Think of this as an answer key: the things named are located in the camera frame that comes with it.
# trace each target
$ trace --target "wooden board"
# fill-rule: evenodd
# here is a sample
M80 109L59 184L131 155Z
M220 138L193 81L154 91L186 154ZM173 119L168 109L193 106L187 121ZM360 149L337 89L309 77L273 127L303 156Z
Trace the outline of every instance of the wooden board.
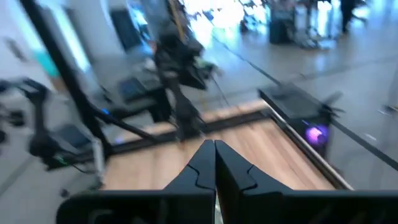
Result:
M235 116L266 108L264 101L205 113L205 121ZM156 124L146 131L159 134L174 129L171 124ZM124 133L126 141L138 138ZM265 173L296 190L333 189L294 143L270 119L225 129L206 136L229 144ZM171 142L114 156L104 178L107 190L162 189L176 177L192 158L204 139Z

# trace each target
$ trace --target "black pole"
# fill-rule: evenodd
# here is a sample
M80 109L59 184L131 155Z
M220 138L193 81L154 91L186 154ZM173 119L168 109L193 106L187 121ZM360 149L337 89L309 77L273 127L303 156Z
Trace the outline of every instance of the black pole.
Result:
M106 139L101 130L99 122L96 120L93 114L93 109L90 106L90 102L80 89L72 69L68 66L67 61L63 57L53 35L50 32L50 29L45 23L43 16L38 9L38 5L36 5L34 0L20 0L20 2L31 19L34 27L36 28L36 31L43 40L43 43L52 57L52 60L57 66L62 80L77 106L83 124L87 126L87 128L95 137L101 140L104 148L104 158L108 159L108 157L112 154L112 147Z

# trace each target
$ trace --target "gray floor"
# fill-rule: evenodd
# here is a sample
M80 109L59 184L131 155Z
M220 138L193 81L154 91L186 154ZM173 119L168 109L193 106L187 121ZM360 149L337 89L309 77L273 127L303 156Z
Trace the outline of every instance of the gray floor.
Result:
M398 14L394 13L397 9L397 3L386 7L374 1L368 25L353 22L351 34L342 37L331 50L307 51L292 45L270 45L267 34L262 32L244 37L233 35L233 29L215 32L213 35L230 50L209 38L205 58L224 70L224 75L216 81L227 102L214 83L209 84L206 92L191 88L183 91L201 111L257 99L256 88L274 83L238 54L276 80L294 82L320 100L342 91L344 96L335 106L346 113L339 122L398 161L396 118L378 112L387 102L398 103L396 95L388 97L398 64ZM54 118L65 116L57 114ZM138 120L130 122L142 125L149 122L146 115ZM45 172L40 161L25 152L28 133L15 129L9 132L9 144L2 146L0 156L1 223L54 223L62 201L58 190L76 172L73 169ZM116 138L118 130L111 132L110 138ZM328 159L354 188L398 189L398 172L391 166L337 129L334 139ZM13 184L4 191L9 182Z

